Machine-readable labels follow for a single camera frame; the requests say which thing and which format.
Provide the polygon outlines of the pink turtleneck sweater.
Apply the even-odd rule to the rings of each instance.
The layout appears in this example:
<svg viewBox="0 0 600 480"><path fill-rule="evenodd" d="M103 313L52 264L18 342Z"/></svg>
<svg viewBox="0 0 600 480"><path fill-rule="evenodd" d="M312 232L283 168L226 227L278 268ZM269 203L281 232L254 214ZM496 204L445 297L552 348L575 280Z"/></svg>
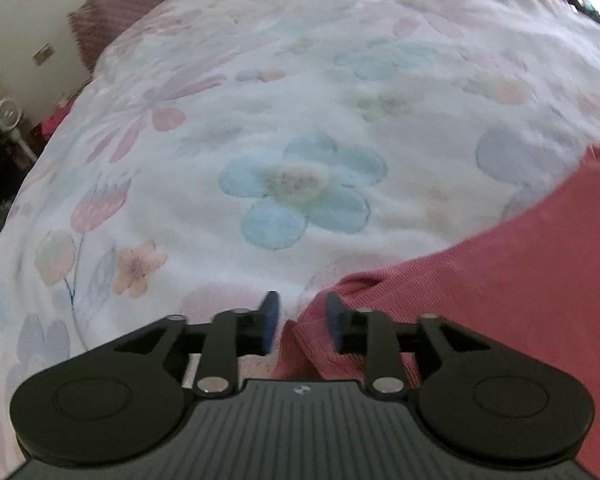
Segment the pink turtleneck sweater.
<svg viewBox="0 0 600 480"><path fill-rule="evenodd" d="M600 148L519 216L332 291L400 322L441 315L578 378L595 404L579 458L600 477Z"/></svg>

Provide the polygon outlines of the floral bed quilt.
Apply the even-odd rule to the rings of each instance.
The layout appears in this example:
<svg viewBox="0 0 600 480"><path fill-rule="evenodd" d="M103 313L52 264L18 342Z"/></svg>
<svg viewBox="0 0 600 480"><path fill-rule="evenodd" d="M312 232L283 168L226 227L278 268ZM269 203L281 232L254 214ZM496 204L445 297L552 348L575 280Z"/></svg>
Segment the floral bed quilt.
<svg viewBox="0 0 600 480"><path fill-rule="evenodd" d="M600 144L600 25L554 0L166 0L0 234L0 479L28 377L157 318L344 276L542 200Z"/></svg>

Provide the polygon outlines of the pink cloth beside bed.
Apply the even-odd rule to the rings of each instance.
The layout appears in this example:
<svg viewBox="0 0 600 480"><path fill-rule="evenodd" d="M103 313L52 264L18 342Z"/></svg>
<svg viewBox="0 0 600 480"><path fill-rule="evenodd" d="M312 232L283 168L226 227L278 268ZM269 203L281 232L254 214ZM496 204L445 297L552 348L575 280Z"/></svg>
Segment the pink cloth beside bed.
<svg viewBox="0 0 600 480"><path fill-rule="evenodd" d="M60 124L69 115L72 107L73 101L62 101L55 107L50 116L40 122L40 133L45 142L50 140Z"/></svg>

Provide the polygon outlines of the white standing fan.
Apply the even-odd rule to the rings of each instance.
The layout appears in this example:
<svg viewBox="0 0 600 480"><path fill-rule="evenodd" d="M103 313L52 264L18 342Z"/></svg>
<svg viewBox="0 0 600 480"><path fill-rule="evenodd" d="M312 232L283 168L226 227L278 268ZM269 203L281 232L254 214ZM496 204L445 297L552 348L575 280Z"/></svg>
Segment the white standing fan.
<svg viewBox="0 0 600 480"><path fill-rule="evenodd" d="M29 144L23 139L19 125L22 119L22 108L14 99L0 100L0 130L6 134L12 142L20 147L20 150L27 156L27 159L35 164L38 156L31 150Z"/></svg>

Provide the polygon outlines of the brass wall socket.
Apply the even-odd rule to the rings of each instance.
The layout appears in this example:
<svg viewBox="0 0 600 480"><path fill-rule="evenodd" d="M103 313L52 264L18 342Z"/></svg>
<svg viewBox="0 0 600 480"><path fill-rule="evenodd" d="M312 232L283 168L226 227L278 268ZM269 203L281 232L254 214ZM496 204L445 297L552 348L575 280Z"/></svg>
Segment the brass wall socket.
<svg viewBox="0 0 600 480"><path fill-rule="evenodd" d="M38 52L33 55L33 61L37 66L42 65L55 53L54 47L51 44L46 44Z"/></svg>

